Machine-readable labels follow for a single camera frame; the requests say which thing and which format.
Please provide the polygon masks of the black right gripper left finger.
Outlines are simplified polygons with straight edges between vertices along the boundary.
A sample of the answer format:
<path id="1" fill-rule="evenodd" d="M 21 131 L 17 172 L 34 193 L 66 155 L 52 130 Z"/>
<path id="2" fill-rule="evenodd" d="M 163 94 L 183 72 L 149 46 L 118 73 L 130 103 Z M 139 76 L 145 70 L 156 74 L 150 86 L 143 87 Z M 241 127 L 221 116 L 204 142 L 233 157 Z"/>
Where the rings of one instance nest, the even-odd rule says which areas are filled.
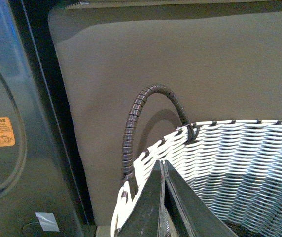
<path id="1" fill-rule="evenodd" d="M 163 237 L 165 235 L 165 176 L 163 164 L 156 161 L 132 213 L 116 237 Z"/>

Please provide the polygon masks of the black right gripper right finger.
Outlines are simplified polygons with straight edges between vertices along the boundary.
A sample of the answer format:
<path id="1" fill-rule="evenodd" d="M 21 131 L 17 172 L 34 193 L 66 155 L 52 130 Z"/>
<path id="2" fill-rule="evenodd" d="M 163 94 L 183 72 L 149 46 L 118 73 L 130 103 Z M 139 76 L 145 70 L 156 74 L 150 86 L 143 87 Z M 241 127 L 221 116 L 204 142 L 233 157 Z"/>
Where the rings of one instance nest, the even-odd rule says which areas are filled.
<path id="1" fill-rule="evenodd" d="M 165 207 L 180 237 L 235 237 L 216 217 L 178 171 L 164 162 Z"/>

